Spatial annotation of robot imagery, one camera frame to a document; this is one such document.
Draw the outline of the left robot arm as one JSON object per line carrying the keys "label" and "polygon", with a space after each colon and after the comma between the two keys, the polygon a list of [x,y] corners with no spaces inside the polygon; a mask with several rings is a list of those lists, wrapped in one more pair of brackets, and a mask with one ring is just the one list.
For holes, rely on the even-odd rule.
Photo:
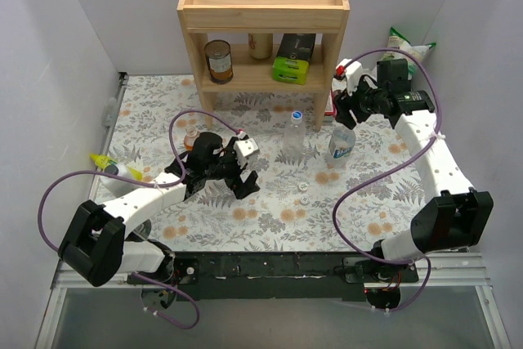
{"label": "left robot arm", "polygon": [[223,180],[236,199],[259,191],[256,172],[241,177],[258,152],[258,144],[244,132],[226,145],[216,133],[201,133],[192,149],[147,187],[103,204],[82,203],[58,248],[59,258],[94,287],[118,273],[141,273],[158,284],[170,281],[175,275],[175,253],[157,240],[139,239],[140,226],[195,195],[207,181]]}

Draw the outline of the blue label water bottle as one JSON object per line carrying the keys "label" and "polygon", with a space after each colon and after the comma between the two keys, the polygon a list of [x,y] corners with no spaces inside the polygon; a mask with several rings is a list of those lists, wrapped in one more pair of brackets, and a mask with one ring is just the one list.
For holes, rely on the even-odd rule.
{"label": "blue label water bottle", "polygon": [[334,128],[329,140],[326,162],[333,167],[344,167],[355,147],[355,133],[348,128]]}

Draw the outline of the clear plastic bottle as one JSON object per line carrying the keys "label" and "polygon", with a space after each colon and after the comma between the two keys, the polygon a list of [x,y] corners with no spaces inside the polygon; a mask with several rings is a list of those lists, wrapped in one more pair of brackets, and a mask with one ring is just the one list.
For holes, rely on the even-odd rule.
{"label": "clear plastic bottle", "polygon": [[303,119],[291,119],[284,131],[282,153],[285,161],[290,164],[302,159],[306,125]]}

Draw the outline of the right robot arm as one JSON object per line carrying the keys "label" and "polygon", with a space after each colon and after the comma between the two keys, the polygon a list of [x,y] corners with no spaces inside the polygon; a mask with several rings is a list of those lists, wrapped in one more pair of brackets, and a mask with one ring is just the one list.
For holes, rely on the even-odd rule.
{"label": "right robot arm", "polygon": [[335,80],[345,88],[333,98],[336,120],[352,129],[380,114],[402,138],[422,180],[426,205],[408,230],[378,241],[370,252],[371,275],[388,281],[400,266],[432,252],[475,246],[494,207],[491,194],[476,190],[463,175],[440,132],[441,112],[434,98],[415,91],[405,59],[378,62],[378,80],[370,87],[360,62],[344,60]]}

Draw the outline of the orange drink bottle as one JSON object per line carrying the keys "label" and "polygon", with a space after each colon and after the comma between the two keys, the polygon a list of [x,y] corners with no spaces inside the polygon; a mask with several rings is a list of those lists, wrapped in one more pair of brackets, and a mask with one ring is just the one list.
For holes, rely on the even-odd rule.
{"label": "orange drink bottle", "polygon": [[198,136],[199,131],[195,127],[189,126],[186,128],[186,134],[183,141],[186,150],[191,151],[193,149],[195,140],[198,138]]}

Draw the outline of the blue white bottle cap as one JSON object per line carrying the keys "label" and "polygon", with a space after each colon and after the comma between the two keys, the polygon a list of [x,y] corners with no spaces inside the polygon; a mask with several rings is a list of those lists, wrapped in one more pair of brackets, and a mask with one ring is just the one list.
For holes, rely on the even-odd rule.
{"label": "blue white bottle cap", "polygon": [[303,114],[299,110],[295,110],[291,113],[291,120],[295,124],[299,124],[302,122]]}

